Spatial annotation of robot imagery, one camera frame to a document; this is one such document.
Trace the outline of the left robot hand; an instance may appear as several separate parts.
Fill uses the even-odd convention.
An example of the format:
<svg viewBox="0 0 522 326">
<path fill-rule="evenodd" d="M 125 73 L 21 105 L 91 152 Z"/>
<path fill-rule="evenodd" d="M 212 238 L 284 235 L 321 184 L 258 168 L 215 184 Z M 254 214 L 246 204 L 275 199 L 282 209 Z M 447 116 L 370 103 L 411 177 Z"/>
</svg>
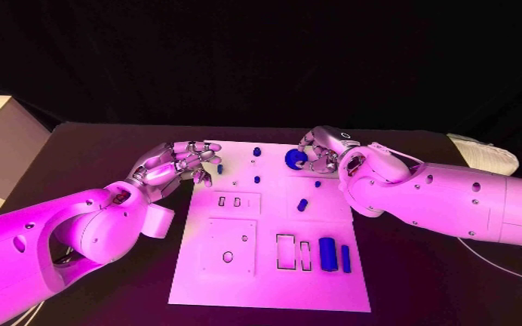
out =
<svg viewBox="0 0 522 326">
<path fill-rule="evenodd" d="M 161 143 L 140 157 L 125 182 L 141 191 L 150 203 L 166 198 L 183 180 L 212 187 L 203 164 L 220 164 L 220 149 L 219 144 L 199 141 Z"/>
</svg>

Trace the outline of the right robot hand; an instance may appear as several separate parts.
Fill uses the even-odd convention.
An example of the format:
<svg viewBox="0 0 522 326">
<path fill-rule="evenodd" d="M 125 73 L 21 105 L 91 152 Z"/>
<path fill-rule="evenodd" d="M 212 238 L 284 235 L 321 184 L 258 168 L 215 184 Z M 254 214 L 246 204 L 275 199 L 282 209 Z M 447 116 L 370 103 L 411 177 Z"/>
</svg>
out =
<svg viewBox="0 0 522 326">
<path fill-rule="evenodd" d="M 316 160 L 297 161 L 295 167 L 318 174 L 331 174 L 339 169 L 347 151 L 359 145 L 360 143 L 340 129 L 329 125 L 316 126 L 300 140 L 297 148 L 303 152 L 304 147 L 311 146 Z"/>
</svg>

